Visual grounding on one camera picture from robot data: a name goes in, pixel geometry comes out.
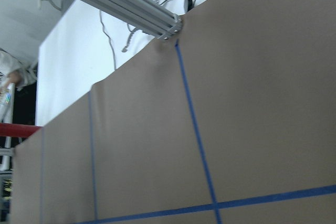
gray wall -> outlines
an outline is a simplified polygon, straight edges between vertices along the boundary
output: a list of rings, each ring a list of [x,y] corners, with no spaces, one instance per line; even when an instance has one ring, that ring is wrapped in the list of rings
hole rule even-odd
[[[61,12],[43,1],[41,9],[37,0],[0,0],[0,47],[15,57],[34,61],[38,47],[46,38]]]

blue tape line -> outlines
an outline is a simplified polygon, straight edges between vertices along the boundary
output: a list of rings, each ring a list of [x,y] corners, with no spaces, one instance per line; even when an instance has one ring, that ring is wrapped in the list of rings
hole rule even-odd
[[[317,187],[317,188],[311,188],[311,189],[299,190],[299,191],[290,191],[290,192],[282,193],[282,194],[272,194],[272,195],[254,197],[254,198],[219,202],[218,206],[220,209],[224,209],[224,208],[231,208],[231,207],[241,207],[241,206],[249,206],[249,205],[255,205],[255,204],[262,204],[262,203],[270,203],[270,202],[283,201],[283,200],[308,198],[308,197],[313,197],[313,196],[322,196],[322,195],[328,195],[328,194],[336,194],[336,185]],[[128,216],[114,217],[114,218],[101,219],[101,220],[84,221],[84,222],[78,222],[76,224],[112,223],[112,222],[125,221],[125,220],[137,220],[137,219],[146,219],[146,218],[153,218],[153,217],[170,216],[170,215],[190,214],[193,212],[209,211],[213,209],[214,208],[212,204],[207,204],[207,205],[185,207],[185,208],[179,208],[179,209],[173,209],[173,210],[146,212],[143,214],[128,215]]]
[[[97,207],[97,185],[96,185],[96,171],[95,171],[95,149],[93,144],[93,122],[92,122],[92,103],[91,103],[91,90],[88,92],[89,101],[89,119],[90,119],[90,145],[91,145],[91,164],[92,164],[92,185],[93,185],[93,204],[95,207],[94,218],[98,219],[98,207]]]
[[[77,224],[111,223],[111,222],[118,222],[118,221],[125,221],[125,220],[138,220],[138,219],[146,219],[146,218],[153,218],[153,217],[189,214],[192,212],[201,212],[201,211],[208,211],[208,210],[213,210],[212,204],[200,205],[200,206],[194,206],[194,207],[185,207],[185,208],[172,209],[172,210],[156,211],[156,212],[146,212],[143,214],[128,215],[128,216],[114,217],[114,218],[101,219],[101,220],[85,221],[85,222],[80,222]]]
[[[326,194],[335,194],[336,193],[336,185],[332,186],[324,186],[300,191],[290,191],[288,193],[282,194],[272,194],[267,196],[260,196],[254,198],[247,198],[247,199],[239,199],[239,200],[232,200],[227,202],[218,203],[219,208],[231,208],[231,207],[241,207],[241,206],[248,206],[254,204],[261,204],[261,203],[269,203],[275,201],[283,201],[289,199],[300,199],[300,198],[307,198],[312,196],[321,196]]]
[[[202,144],[202,138],[201,138],[200,131],[198,129],[198,123],[197,123],[196,114],[195,114],[195,110],[194,110],[194,106],[193,106],[193,101],[192,101],[192,98],[191,98],[191,93],[190,93],[190,90],[189,90],[187,76],[186,76],[185,69],[184,69],[183,58],[182,58],[182,54],[181,54],[181,51],[180,51],[180,47],[178,46],[178,43],[179,43],[179,40],[176,41],[175,49],[176,49],[176,52],[177,52],[177,56],[179,58],[178,60],[180,62],[180,68],[181,68],[181,74],[182,74],[184,89],[185,89],[185,93],[186,93],[186,96],[187,96],[189,110],[190,110],[190,114],[191,114],[193,125],[194,125],[194,130],[195,130],[195,134],[196,134],[198,148],[199,148],[199,152],[201,153],[201,158],[202,158],[202,162],[203,162],[205,176],[206,176],[206,180],[208,182],[209,192],[210,192],[210,195],[211,195],[211,199],[212,199],[212,203],[213,203],[213,207],[214,207],[214,211],[215,211],[215,215],[216,215],[216,220],[217,220],[218,224],[221,224],[222,219],[220,217],[219,210],[218,210],[218,203],[217,203],[217,199],[216,199],[216,195],[215,195],[215,189],[214,189],[214,186],[213,186],[213,183],[212,183],[210,171],[209,171],[208,164],[207,164],[207,161],[206,161],[205,152],[204,152],[204,148],[203,148],[203,144]]]
[[[44,127],[41,129],[42,137],[41,137],[41,170],[40,170],[40,224],[43,223],[43,193],[44,193]]]

white surface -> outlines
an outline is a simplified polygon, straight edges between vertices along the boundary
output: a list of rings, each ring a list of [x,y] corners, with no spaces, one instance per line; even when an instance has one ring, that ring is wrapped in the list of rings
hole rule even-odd
[[[184,0],[172,0],[164,6],[179,15],[185,12]],[[117,68],[153,38],[137,31],[128,51],[122,53],[129,35],[126,23],[105,13],[102,16],[112,38]],[[94,83],[111,73],[112,50],[102,32],[99,10],[76,0],[40,46],[36,125],[50,122],[87,93]]]

red pole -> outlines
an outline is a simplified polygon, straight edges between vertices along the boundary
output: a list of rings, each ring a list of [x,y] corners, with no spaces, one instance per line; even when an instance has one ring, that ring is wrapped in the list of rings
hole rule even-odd
[[[0,136],[30,137],[41,127],[34,125],[0,123]]]

person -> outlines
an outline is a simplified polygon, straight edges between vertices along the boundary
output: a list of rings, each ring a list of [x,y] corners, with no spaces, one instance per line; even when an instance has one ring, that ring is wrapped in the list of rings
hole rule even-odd
[[[35,124],[36,76],[14,56],[0,48],[0,91],[14,83],[13,123]]]
[[[20,91],[23,87],[36,82],[36,77],[28,70],[28,65],[24,65],[2,48],[0,48],[0,75],[0,91],[2,88],[7,88],[10,83],[14,83]]]

